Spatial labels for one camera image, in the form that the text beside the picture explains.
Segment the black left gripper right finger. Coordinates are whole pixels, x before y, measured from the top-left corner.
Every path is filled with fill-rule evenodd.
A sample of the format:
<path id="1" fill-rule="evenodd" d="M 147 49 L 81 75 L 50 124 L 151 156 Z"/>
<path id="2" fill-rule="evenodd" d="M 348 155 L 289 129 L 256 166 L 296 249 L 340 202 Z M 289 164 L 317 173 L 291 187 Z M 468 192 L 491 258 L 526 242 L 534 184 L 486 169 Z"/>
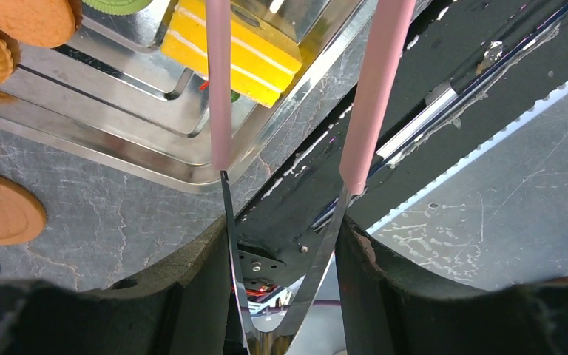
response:
<path id="1" fill-rule="evenodd" d="M 568 354 L 568 278 L 484 291 L 417 265 L 350 218 L 336 265 L 350 354 Z"/>

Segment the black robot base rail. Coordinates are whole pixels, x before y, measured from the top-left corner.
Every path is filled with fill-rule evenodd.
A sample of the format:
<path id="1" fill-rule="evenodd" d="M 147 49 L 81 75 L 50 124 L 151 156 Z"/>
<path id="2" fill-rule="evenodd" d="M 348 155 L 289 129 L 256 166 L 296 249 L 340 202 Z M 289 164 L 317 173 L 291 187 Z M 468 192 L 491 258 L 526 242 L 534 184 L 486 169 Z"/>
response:
<path id="1" fill-rule="evenodd" d="M 568 13 L 568 1 L 432 1 L 410 26 L 370 173 L 387 169 L 386 144 L 406 126 L 424 128 L 492 75 L 501 58 Z M 246 290 L 268 293 L 307 270 L 341 189 L 338 166 L 354 103 L 347 93 L 237 215 Z"/>

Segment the pink-handled metal tongs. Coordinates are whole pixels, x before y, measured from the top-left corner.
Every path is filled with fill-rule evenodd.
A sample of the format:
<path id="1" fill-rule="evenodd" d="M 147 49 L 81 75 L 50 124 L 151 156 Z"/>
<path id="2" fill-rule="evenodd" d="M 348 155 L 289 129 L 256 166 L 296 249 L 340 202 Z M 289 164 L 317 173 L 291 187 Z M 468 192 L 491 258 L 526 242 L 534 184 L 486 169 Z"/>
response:
<path id="1" fill-rule="evenodd" d="M 254 326 L 249 310 L 226 171 L 230 165 L 232 140 L 231 6 L 228 1 L 206 2 L 212 165 L 220 172 L 223 191 L 229 265 L 236 299 L 233 313 L 239 317 L 241 328 L 240 335 L 233 340 L 241 346 L 237 354 L 285 354 L 313 305 L 329 269 L 351 198 L 365 188 L 415 6 L 414 1 L 378 1 L 376 5 L 339 165 L 342 191 L 315 258 L 285 316 L 275 329 L 261 331 Z"/>

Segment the yellow layered cake slice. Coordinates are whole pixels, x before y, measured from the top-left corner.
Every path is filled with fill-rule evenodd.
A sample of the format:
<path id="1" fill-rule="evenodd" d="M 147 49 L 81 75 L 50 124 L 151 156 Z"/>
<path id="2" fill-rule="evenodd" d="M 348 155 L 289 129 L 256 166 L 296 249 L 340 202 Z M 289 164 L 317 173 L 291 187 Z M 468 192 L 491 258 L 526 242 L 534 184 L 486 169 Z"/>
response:
<path id="1" fill-rule="evenodd" d="M 302 67 L 297 43 L 275 27 L 230 1 L 231 89 L 272 107 Z M 179 1 L 161 52 L 206 80 L 208 78 L 206 3 Z"/>

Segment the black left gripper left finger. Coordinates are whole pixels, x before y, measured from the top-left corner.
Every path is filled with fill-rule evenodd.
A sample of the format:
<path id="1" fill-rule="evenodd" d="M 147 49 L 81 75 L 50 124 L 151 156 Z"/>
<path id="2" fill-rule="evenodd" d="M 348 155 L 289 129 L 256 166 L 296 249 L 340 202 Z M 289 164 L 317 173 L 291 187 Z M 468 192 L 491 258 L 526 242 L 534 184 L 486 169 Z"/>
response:
<path id="1" fill-rule="evenodd" d="M 110 288 L 0 281 L 0 354 L 221 354 L 231 293 L 226 222 Z"/>

